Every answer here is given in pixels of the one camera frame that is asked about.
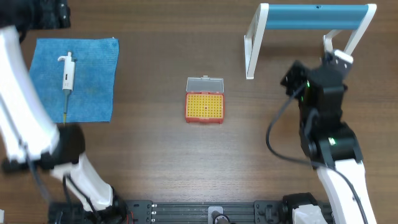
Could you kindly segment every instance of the blue towel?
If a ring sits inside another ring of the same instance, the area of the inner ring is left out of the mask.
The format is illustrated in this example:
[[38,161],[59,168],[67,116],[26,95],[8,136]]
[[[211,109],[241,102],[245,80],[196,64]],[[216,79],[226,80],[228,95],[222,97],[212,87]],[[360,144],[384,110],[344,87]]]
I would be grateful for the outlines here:
[[67,122],[110,121],[119,40],[37,39],[30,78],[53,122],[63,122],[63,67],[59,56],[72,51],[76,59]]

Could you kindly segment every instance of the blue bar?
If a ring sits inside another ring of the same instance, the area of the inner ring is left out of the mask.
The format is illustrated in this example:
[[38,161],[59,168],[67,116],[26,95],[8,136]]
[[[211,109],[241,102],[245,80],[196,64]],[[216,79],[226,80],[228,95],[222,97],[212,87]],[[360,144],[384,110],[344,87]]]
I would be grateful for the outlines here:
[[266,29],[356,30],[368,5],[270,4]]

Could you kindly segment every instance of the black mounting base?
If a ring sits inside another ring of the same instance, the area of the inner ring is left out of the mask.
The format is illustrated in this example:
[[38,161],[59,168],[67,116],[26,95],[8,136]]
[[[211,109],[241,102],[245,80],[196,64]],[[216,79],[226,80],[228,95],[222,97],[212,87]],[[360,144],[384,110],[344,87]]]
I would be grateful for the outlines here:
[[[254,203],[155,203],[150,200],[127,200],[133,212],[134,224],[208,224],[208,207],[221,206],[235,224],[284,224],[279,221],[281,201],[258,200]],[[332,224],[329,203],[318,202],[327,223]],[[66,203],[54,203],[49,208],[49,223],[90,224],[81,204],[73,205],[73,220]]]

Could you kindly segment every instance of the open lid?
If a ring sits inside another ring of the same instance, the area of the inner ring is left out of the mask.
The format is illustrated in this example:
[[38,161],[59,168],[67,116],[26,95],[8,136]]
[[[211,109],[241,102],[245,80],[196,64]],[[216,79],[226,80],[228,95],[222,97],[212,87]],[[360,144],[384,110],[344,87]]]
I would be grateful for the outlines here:
[[201,78],[189,77],[187,93],[189,92],[224,93],[224,79],[209,78],[207,75]]

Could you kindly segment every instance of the brown wooden surface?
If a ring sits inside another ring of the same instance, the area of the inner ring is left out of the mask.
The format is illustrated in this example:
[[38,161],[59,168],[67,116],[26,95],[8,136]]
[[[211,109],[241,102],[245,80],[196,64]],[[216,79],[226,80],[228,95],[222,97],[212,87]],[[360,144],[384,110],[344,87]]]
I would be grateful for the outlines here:
[[[398,211],[398,2],[377,3],[353,53],[344,120],[364,154],[369,196],[378,223]],[[255,79],[244,75],[243,35],[259,1],[70,0],[72,28],[32,31],[22,44],[28,68],[36,38],[119,39],[110,123],[82,124],[87,155],[126,199],[158,202],[253,202],[285,194],[326,193],[314,171],[280,161],[266,149],[266,128],[287,97],[280,79],[295,59],[319,64],[327,31],[266,31]],[[278,3],[298,3],[283,1]],[[300,4],[330,1],[301,0]],[[333,4],[366,1],[333,1]],[[344,49],[348,33],[335,47]],[[187,77],[224,78],[224,124],[187,124]],[[303,157],[299,111],[292,105],[272,134],[274,147]],[[0,158],[5,158],[3,146]],[[58,200],[62,185],[42,178]],[[0,174],[7,222],[46,222],[47,205],[29,173]]]

